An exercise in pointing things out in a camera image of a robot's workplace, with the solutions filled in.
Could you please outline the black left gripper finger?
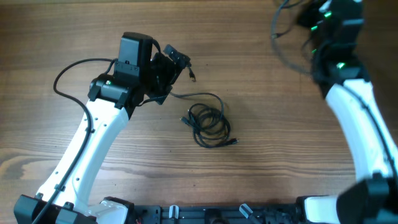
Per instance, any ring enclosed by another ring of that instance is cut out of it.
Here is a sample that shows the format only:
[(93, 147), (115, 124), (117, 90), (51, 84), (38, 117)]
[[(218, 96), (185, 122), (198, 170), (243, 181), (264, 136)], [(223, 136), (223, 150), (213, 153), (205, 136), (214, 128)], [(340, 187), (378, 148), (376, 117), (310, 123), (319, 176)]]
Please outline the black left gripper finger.
[(191, 66), (190, 57), (177, 51), (170, 44), (167, 44), (164, 49), (164, 53), (167, 54), (173, 62), (180, 66)]
[(144, 100), (142, 102), (142, 104), (145, 103), (150, 103), (150, 102), (156, 102), (158, 105), (162, 105), (164, 103), (164, 101), (166, 100), (166, 98), (168, 97), (168, 95), (170, 94), (170, 91), (166, 91), (165, 93), (161, 93), (159, 95), (156, 94), (149, 94), (147, 95), (149, 98)]

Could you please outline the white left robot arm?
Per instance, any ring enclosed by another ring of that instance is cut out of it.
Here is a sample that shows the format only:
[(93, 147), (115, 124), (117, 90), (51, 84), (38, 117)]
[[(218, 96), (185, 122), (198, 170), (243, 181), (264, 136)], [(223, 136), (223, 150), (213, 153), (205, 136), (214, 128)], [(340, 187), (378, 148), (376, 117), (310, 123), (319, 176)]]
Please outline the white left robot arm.
[(90, 85), (81, 123), (53, 173), (35, 196), (21, 195), (14, 206), (18, 223), (132, 223), (134, 204), (105, 197), (88, 199), (109, 148), (126, 127), (134, 109), (147, 102), (162, 104), (190, 58), (171, 45), (153, 57), (122, 57)]

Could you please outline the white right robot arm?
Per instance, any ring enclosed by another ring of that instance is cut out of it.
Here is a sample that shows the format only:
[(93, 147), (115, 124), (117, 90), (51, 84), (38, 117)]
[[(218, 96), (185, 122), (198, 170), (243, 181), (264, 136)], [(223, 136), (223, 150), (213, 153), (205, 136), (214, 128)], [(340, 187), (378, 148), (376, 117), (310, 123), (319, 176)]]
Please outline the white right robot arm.
[(338, 195), (302, 198), (308, 223), (396, 223), (397, 146), (380, 114), (368, 71), (354, 50), (361, 1), (310, 1), (298, 17), (313, 44), (310, 74), (345, 135), (356, 183)]

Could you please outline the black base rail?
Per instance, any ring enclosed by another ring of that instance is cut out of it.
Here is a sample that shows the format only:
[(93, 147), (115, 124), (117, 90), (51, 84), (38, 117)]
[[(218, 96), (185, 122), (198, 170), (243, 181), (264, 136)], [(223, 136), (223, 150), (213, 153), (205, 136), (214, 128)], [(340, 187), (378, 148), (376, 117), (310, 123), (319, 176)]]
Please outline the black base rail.
[(267, 204), (220, 207), (169, 207), (136, 205), (129, 223), (135, 224), (212, 224), (212, 223), (303, 223), (303, 212), (296, 204)]

